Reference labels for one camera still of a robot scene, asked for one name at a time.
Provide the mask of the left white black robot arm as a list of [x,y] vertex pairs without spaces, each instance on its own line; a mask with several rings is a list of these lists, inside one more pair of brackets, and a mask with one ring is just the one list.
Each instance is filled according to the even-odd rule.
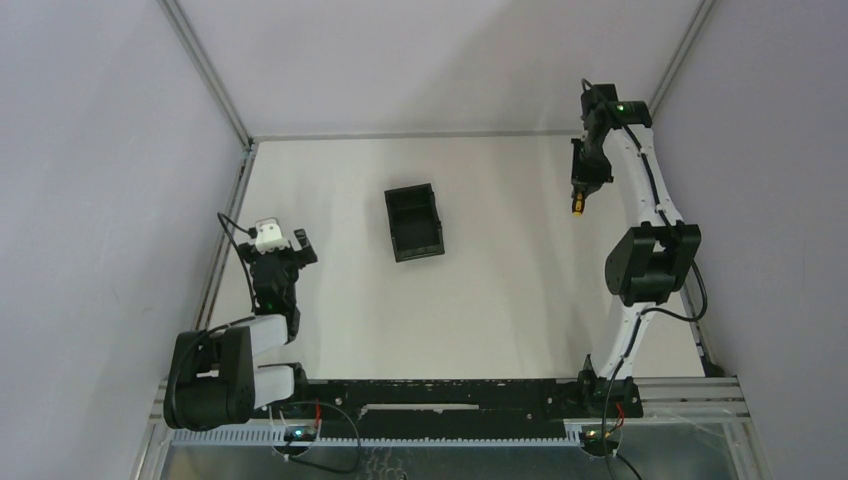
[[208,431],[243,424],[274,404],[290,417],[311,407],[311,388],[299,362],[264,364],[259,356],[291,344],[300,330],[296,283],[317,254],[303,229],[297,245],[271,221],[259,223],[255,240],[239,245],[253,292],[253,315],[208,330],[177,336],[163,401],[172,429]]

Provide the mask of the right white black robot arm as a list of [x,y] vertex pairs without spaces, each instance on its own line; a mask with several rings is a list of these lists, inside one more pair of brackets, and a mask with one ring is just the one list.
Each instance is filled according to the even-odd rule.
[[702,234],[683,219],[666,187],[647,104],[619,99],[612,84],[582,80],[581,88],[583,132],[572,142],[572,211],[583,214],[588,198],[611,184],[619,190],[626,225],[604,262],[613,300],[604,333],[587,356],[596,378],[577,391],[582,410],[602,416],[618,400],[610,381],[631,376],[647,327],[684,286]]

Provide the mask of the black yellow screwdriver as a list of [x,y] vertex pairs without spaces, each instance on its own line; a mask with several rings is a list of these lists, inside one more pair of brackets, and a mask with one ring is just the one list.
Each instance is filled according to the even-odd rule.
[[583,215],[585,211],[585,194],[581,190],[574,190],[572,195],[572,213],[576,217]]

